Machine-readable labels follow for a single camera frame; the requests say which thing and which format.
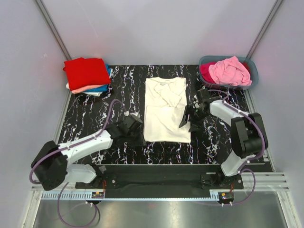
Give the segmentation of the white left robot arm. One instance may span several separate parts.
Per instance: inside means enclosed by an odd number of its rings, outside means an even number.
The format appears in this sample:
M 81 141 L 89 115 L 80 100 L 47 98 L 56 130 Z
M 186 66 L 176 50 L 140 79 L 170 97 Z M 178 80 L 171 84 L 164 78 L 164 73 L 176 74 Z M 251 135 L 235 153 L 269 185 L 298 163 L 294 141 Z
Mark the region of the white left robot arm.
M 101 130 L 75 141 L 62 144 L 48 141 L 31 163 L 29 181 L 40 184 L 46 191 L 68 182 L 80 182 L 98 188 L 103 181 L 101 172 L 91 164 L 78 164 L 77 161 L 94 152 L 125 143 L 142 145 L 141 126 L 140 121 L 123 120 L 107 123 Z

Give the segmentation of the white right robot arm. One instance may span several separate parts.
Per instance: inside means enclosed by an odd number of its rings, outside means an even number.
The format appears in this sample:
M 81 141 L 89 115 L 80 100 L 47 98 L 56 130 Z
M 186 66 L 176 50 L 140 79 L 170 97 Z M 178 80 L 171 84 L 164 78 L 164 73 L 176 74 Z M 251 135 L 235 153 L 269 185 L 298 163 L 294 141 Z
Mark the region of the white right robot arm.
M 246 163 L 263 156 L 268 139 L 259 113 L 243 112 L 220 99 L 209 98 L 196 108 L 186 106 L 179 127 L 190 122 L 189 132 L 197 131 L 210 115 L 230 126 L 232 152 L 221 164 L 221 173 L 215 177 L 220 188 L 227 188 L 233 182 L 232 176 L 240 174 Z

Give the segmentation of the cream white t shirt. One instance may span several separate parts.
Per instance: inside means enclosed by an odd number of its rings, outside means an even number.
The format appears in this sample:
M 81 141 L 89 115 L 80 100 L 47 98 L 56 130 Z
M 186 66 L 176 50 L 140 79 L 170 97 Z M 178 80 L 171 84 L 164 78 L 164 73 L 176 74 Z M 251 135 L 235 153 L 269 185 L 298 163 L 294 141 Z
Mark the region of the cream white t shirt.
M 180 127 L 187 106 L 186 79 L 147 78 L 143 136 L 148 142 L 190 143 L 190 123 Z

